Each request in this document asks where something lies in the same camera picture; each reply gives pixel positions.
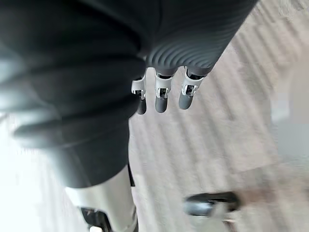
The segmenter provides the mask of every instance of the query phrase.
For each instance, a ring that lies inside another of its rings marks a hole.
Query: floor
[[[244,206],[232,213],[239,232],[306,232],[309,169],[282,159],[271,136],[269,96],[309,47],[308,0],[262,0],[195,96],[178,109],[179,69],[168,111],[154,107],[131,120],[130,160],[141,232],[204,232],[182,211],[189,194],[233,190]],[[18,148],[0,123],[1,231],[85,232],[86,227],[44,157]]]

